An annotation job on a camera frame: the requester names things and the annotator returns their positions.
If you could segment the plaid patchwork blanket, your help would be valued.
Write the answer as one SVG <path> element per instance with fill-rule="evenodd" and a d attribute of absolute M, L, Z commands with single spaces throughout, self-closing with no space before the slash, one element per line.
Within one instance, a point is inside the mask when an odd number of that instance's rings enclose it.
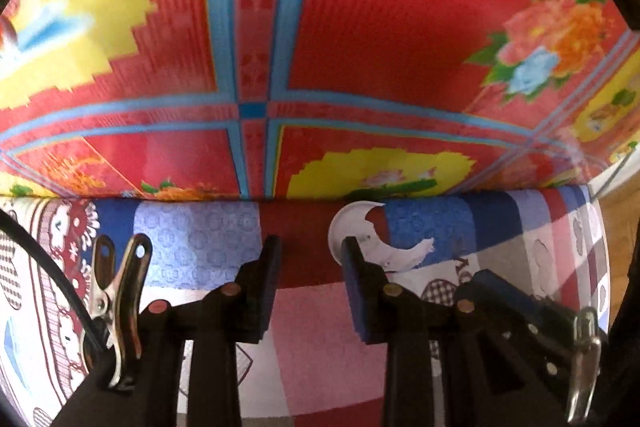
<path fill-rule="evenodd" d="M 610 318 L 610 262 L 600 206 L 585 187 L 383 202 L 367 219 L 390 246 L 433 237 L 416 269 L 388 278 L 429 303 L 490 270 L 528 295 Z M 100 230 L 117 247 L 143 233 L 153 257 L 142 299 L 174 305 L 230 282 L 269 235 L 282 241 L 269 329 L 238 350 L 247 426 L 375 426 L 382 410 L 385 350 L 352 325 L 328 232 L 342 202 L 141 202 L 101 199 Z"/>

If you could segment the checkered red bed sheet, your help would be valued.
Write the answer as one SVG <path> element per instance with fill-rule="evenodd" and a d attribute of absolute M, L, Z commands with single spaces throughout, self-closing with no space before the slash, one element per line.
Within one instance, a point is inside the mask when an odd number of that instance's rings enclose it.
<path fill-rule="evenodd" d="M 9 198 L 1 209 L 47 251 L 86 303 L 100 221 L 87 199 Z M 47 426 L 87 375 L 81 325 L 46 272 L 1 235 L 1 390 L 29 426 Z"/>

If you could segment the red floral wall covering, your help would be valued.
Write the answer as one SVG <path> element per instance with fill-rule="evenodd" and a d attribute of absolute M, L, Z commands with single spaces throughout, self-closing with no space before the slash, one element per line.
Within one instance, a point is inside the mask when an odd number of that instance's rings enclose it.
<path fill-rule="evenodd" d="M 387 198 L 597 182 L 639 0 L 1 0 L 1 192 Z"/>

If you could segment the white torn paper scrap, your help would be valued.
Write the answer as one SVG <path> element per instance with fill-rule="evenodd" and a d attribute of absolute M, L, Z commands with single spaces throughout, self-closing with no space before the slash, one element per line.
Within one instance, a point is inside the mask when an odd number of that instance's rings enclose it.
<path fill-rule="evenodd" d="M 416 269 L 425 258 L 435 251 L 435 239 L 421 239 L 416 246 L 402 249 L 390 246 L 378 236 L 374 224 L 367 215 L 382 202 L 351 202 L 332 219 L 328 232 L 328 245 L 334 260 L 342 264 L 342 243 L 346 237 L 357 239 L 364 260 L 379 265 L 386 272 L 406 272 Z"/>

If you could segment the metal spring clip right wrist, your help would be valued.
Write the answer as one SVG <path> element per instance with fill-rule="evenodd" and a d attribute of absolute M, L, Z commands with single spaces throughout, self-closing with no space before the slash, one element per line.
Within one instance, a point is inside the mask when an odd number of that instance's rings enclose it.
<path fill-rule="evenodd" d="M 573 355 L 566 406 L 568 425 L 582 425 L 588 418 L 600 371 L 602 340 L 598 314 L 593 307 L 582 308 L 573 321 Z"/>

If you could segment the metal spring clip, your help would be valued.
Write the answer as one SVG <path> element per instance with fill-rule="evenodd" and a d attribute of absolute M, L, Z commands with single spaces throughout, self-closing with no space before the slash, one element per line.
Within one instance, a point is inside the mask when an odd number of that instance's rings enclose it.
<path fill-rule="evenodd" d="M 115 391 L 134 389 L 142 355 L 140 299 L 152 251 L 151 239 L 143 233 L 130 237 L 121 262 L 116 261 L 115 245 L 108 236 L 98 236 L 93 245 L 88 313 L 105 348 L 115 357 L 107 384 Z"/>

